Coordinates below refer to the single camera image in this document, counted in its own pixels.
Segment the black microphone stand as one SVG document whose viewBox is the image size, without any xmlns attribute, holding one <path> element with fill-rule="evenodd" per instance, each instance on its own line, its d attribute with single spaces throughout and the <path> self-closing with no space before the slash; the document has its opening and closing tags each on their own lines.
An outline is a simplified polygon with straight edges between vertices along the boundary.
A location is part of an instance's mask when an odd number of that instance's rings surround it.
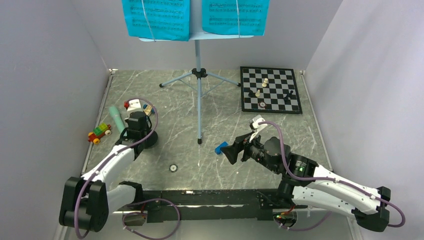
<svg viewBox="0 0 424 240">
<path fill-rule="evenodd" d="M 156 131 L 151 130 L 149 133 L 151 133 L 151 135 L 142 143 L 140 143 L 139 145 L 142 146 L 144 149 L 151 149 L 154 147 L 154 145 L 157 143 L 159 136 L 157 134 Z"/>
</svg>

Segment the light blue music stand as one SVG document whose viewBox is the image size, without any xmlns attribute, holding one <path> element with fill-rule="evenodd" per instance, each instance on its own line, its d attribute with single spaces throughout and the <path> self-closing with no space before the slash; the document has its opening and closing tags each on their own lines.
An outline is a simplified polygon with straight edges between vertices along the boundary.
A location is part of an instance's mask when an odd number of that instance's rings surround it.
<svg viewBox="0 0 424 240">
<path fill-rule="evenodd" d="M 164 88 L 175 82 L 182 82 L 188 87 L 192 88 L 197 93 L 197 143 L 199 145 L 203 142 L 203 134 L 202 134 L 202 97 L 214 90 L 218 85 L 226 82 L 237 87 L 240 87 L 241 84 L 239 82 L 227 79 L 218 74 L 214 74 L 208 72 L 205 68 L 202 67 L 201 64 L 201 40 L 225 40 L 225 39 L 246 39 L 250 38 L 250 35 L 222 35 L 209 33 L 203 30 L 202 27 L 202 2 L 200 0 L 191 0 L 190 1 L 190 35 L 189 40 L 194 41 L 195 48 L 195 61 L 196 66 L 191 71 L 182 74 L 179 77 L 176 77 L 172 80 L 168 80 L 159 84 L 160 88 Z M 190 76 L 194 76 L 196 78 L 196 87 L 191 84 L 183 81 L 183 79 L 188 78 Z M 215 79 L 221 80 L 218 85 L 210 88 L 208 91 L 203 92 L 202 80 L 205 80 L 206 77 L 213 77 Z"/>
</svg>

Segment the blue sheet music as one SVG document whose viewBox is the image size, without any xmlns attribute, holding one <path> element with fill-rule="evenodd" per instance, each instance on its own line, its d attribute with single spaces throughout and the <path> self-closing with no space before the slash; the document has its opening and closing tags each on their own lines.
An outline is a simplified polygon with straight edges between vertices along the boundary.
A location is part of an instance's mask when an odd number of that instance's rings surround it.
<svg viewBox="0 0 424 240">
<path fill-rule="evenodd" d="M 123 0 L 128 35 L 152 41 L 190 38 L 189 0 Z"/>
<path fill-rule="evenodd" d="M 269 0 L 203 0 L 202 30 L 216 35 L 263 36 Z"/>
</svg>

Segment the green toy microphone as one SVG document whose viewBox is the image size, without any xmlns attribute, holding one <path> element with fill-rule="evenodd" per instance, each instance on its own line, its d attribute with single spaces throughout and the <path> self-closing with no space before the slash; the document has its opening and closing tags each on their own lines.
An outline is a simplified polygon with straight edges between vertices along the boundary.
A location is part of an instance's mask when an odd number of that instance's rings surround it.
<svg viewBox="0 0 424 240">
<path fill-rule="evenodd" d="M 125 129 L 125 124 L 124 124 L 124 121 L 121 117 L 120 111 L 115 106 L 110 106 L 108 108 L 108 111 L 109 111 L 109 115 L 112 117 L 112 119 L 113 119 L 113 121 L 116 125 L 116 128 L 118 129 L 118 131 L 120 133 L 122 133 Z"/>
</svg>

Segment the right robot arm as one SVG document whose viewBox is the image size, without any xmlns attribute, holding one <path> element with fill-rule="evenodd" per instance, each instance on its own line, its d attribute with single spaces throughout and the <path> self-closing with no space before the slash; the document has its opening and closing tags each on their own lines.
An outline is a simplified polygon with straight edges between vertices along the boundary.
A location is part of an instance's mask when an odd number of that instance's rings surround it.
<svg viewBox="0 0 424 240">
<path fill-rule="evenodd" d="M 366 187 L 347 180 L 326 169 L 316 161 L 291 152 L 289 145 L 281 144 L 273 136 L 265 143 L 251 134 L 238 136 L 233 144 L 220 147 L 234 165 L 239 153 L 242 162 L 249 159 L 281 175 L 276 190 L 261 194 L 263 206 L 285 209 L 294 206 L 311 206 L 338 213 L 356 220 L 356 223 L 373 232 L 383 232 L 389 225 L 390 212 L 386 208 L 391 191 L 387 187 Z"/>
</svg>

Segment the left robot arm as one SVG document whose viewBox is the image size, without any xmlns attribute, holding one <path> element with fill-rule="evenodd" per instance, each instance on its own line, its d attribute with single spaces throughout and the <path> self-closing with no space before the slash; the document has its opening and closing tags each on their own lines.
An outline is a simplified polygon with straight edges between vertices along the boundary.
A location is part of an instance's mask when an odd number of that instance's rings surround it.
<svg viewBox="0 0 424 240">
<path fill-rule="evenodd" d="M 140 183 L 122 181 L 114 189 L 110 184 L 144 149 L 158 140 L 155 125 L 143 111 L 135 111 L 126 119 L 111 152 L 95 168 L 80 177 L 70 177 L 64 185 L 59 211 L 59 224 L 76 230 L 99 232 L 108 216 L 124 207 L 139 209 L 144 203 Z"/>
</svg>

